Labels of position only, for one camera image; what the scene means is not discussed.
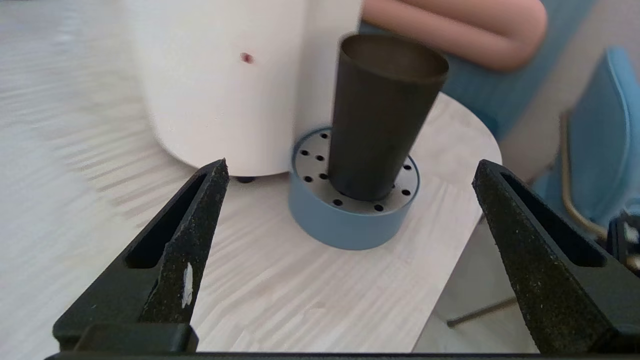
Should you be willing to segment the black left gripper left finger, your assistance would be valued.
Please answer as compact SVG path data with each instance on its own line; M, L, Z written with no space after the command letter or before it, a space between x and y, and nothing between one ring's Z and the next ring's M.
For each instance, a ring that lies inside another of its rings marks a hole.
M100 331L135 340L191 332L229 181L225 159L195 171L57 319L60 349L75 350Z

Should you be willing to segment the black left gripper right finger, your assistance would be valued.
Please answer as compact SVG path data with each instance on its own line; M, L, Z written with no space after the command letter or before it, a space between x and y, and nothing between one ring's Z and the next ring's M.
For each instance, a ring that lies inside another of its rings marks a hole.
M638 276L500 164L472 186L540 353L638 354Z

